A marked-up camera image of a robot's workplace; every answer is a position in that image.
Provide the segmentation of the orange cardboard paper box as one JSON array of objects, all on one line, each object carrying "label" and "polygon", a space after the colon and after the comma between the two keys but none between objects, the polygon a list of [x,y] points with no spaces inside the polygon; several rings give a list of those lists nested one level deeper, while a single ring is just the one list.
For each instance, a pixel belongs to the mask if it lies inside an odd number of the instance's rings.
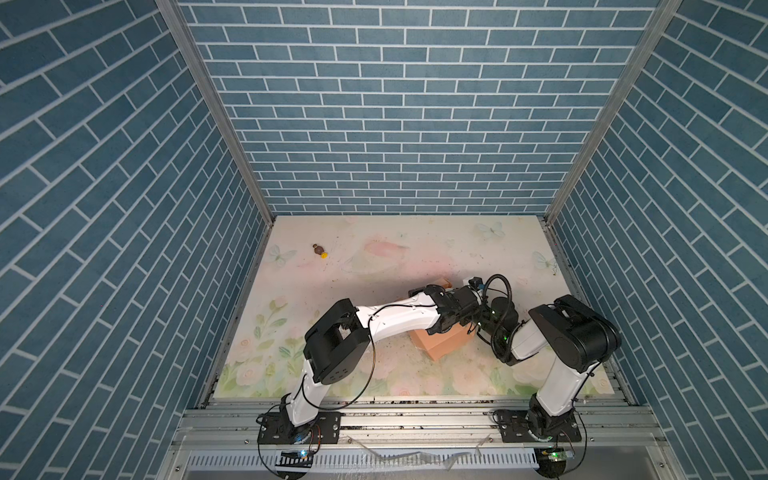
[{"label": "orange cardboard paper box", "polygon": [[[436,279],[430,284],[440,285],[446,290],[460,288],[454,288],[453,284],[446,278]],[[428,299],[424,301],[424,304],[434,304],[432,299],[429,296],[427,297]],[[445,355],[464,346],[470,340],[471,333],[469,332],[469,323],[465,326],[455,324],[448,332],[443,334],[428,334],[426,329],[431,327],[429,326],[411,331],[409,335],[417,347],[424,350],[432,360],[437,361]]]}]

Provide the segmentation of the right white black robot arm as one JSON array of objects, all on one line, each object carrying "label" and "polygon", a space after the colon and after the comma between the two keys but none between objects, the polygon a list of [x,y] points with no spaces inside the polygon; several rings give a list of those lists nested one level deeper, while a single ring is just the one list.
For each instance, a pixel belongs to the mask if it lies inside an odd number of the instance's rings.
[{"label": "right white black robot arm", "polygon": [[565,421],[588,377],[621,345],[616,327],[576,297],[567,294],[517,317],[513,302],[497,297],[481,307],[479,327],[489,333],[493,355],[513,366],[545,347],[556,359],[543,386],[531,397],[527,420],[537,427]]}]

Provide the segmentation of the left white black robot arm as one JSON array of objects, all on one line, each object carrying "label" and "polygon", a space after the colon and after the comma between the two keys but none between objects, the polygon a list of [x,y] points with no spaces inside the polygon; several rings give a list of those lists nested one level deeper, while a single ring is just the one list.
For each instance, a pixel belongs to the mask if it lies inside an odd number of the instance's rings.
[{"label": "left white black robot arm", "polygon": [[334,303],[306,332],[300,383],[284,400],[283,417],[295,427],[315,420],[331,385],[348,377],[378,341],[410,331],[429,335],[465,325],[484,306],[470,285],[446,289],[430,284],[384,305],[356,306],[348,298]]}]

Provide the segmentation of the small brown yellow toy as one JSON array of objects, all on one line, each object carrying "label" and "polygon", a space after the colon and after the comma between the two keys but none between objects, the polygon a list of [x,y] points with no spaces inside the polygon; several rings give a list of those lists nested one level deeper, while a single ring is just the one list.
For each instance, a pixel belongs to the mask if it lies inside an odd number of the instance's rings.
[{"label": "small brown yellow toy", "polygon": [[327,259],[328,258],[329,254],[325,251],[325,249],[322,246],[320,246],[318,244],[314,244],[312,246],[312,248],[313,248],[314,253],[316,255],[318,255],[319,257],[321,257],[322,259]]}]

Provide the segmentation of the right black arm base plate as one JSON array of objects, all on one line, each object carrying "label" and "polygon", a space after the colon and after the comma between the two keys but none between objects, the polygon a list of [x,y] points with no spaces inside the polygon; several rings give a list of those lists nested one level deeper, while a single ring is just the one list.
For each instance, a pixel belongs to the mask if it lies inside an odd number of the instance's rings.
[{"label": "right black arm base plate", "polygon": [[533,410],[494,410],[490,418],[499,430],[504,443],[554,442],[582,440],[575,411],[550,416],[538,407]]}]

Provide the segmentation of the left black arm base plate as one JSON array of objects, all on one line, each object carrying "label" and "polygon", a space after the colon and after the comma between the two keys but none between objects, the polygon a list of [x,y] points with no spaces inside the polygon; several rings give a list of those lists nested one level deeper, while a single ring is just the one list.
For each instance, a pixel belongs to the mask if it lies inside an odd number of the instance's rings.
[{"label": "left black arm base plate", "polygon": [[295,426],[285,412],[265,412],[256,423],[260,426],[258,442],[267,445],[294,445],[313,442],[321,446],[337,444],[341,427],[341,413],[320,412],[310,422]]}]

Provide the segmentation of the aluminium mounting rail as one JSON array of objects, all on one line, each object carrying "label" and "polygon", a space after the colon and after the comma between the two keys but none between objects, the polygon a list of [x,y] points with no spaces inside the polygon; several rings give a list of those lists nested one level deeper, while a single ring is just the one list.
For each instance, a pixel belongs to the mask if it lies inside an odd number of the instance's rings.
[{"label": "aluminium mounting rail", "polygon": [[[340,447],[355,441],[369,447],[464,447],[487,439],[501,443],[491,412],[521,410],[520,399],[387,400],[357,403],[341,411]],[[271,409],[268,402],[213,402],[182,415],[171,446],[181,449],[253,448],[258,437],[257,416]],[[584,440],[597,447],[662,446],[666,438],[647,406],[620,401],[590,400],[577,405],[577,423],[586,426]]]}]

